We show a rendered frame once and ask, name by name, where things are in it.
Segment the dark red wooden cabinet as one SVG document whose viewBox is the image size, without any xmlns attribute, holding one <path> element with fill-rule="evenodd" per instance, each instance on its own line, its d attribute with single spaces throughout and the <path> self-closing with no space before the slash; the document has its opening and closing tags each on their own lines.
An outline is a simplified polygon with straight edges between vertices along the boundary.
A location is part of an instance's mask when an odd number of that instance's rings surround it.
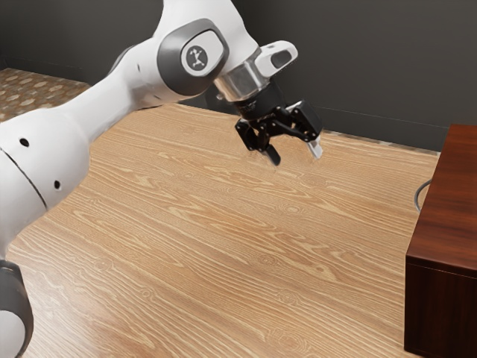
<svg viewBox="0 0 477 358">
<path fill-rule="evenodd" d="M 451 125 L 405 255 L 404 349 L 477 358 L 477 125 Z"/>
</svg>

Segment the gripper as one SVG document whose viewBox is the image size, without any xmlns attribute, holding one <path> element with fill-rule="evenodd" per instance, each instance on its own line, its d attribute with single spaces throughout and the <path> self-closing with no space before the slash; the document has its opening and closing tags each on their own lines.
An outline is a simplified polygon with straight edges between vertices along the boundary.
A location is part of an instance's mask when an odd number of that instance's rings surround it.
<svg viewBox="0 0 477 358">
<path fill-rule="evenodd" d="M 234 101 L 233 105 L 242 117 L 235 129 L 249 151 L 258 151 L 273 165 L 279 165 L 281 157 L 270 144 L 270 138 L 288 135 L 305 142 L 316 160 L 321 158 L 321 118 L 305 100 L 286 107 L 285 96 L 276 82 L 270 82 L 245 100 Z M 271 114 L 270 119 L 261 119 Z"/>
</svg>

